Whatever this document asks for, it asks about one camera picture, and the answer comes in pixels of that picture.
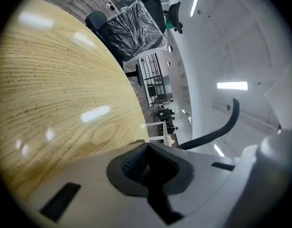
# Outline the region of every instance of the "plastic-wrapped chair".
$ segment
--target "plastic-wrapped chair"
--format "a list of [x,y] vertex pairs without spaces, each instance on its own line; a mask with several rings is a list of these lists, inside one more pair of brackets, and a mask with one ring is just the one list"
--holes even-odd
[[[107,20],[101,11],[91,13],[86,26],[95,33],[123,68],[123,61],[152,49],[167,46],[167,33],[160,0],[142,0],[115,17]],[[136,67],[138,82],[142,85],[140,67]]]

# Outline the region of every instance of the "fluorescent light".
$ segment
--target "fluorescent light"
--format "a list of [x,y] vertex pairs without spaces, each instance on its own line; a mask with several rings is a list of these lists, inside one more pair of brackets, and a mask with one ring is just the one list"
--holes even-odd
[[214,145],[214,149],[217,150],[218,154],[221,156],[221,157],[225,157],[225,155],[222,153],[222,151],[219,149],[219,147],[215,144]]
[[192,10],[190,12],[190,16],[193,17],[194,16],[194,13],[195,13],[195,8],[197,7],[197,3],[198,3],[199,0],[194,0],[194,3],[193,3],[193,7],[192,7]]
[[224,82],[224,83],[217,83],[218,89],[240,89],[240,90],[247,90],[247,82]]

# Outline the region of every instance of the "desk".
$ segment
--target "desk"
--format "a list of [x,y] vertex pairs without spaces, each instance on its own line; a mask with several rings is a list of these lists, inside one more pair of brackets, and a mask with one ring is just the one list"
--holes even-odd
[[102,42],[41,0],[25,0],[0,38],[0,174],[27,199],[89,155],[149,141],[137,97]]

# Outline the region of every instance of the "green object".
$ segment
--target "green object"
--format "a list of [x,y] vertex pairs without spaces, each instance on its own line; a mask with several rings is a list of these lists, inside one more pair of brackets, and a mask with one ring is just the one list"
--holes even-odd
[[173,29],[174,26],[172,25],[172,23],[170,21],[166,21],[166,29]]

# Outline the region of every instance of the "office chair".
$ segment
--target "office chair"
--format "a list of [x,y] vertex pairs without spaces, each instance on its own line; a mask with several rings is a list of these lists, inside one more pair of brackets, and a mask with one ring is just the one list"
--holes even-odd
[[183,33],[182,31],[182,23],[179,22],[179,9],[180,9],[181,2],[173,4],[169,7],[168,17],[170,22],[175,28],[175,31],[179,31],[180,34]]
[[[124,69],[123,61],[167,44],[160,0],[142,0],[110,20],[107,20],[103,12],[95,11],[85,19],[85,22],[86,26],[109,49],[122,69]],[[143,85],[139,66],[136,66],[135,73],[126,73],[126,76],[137,76],[139,85]]]

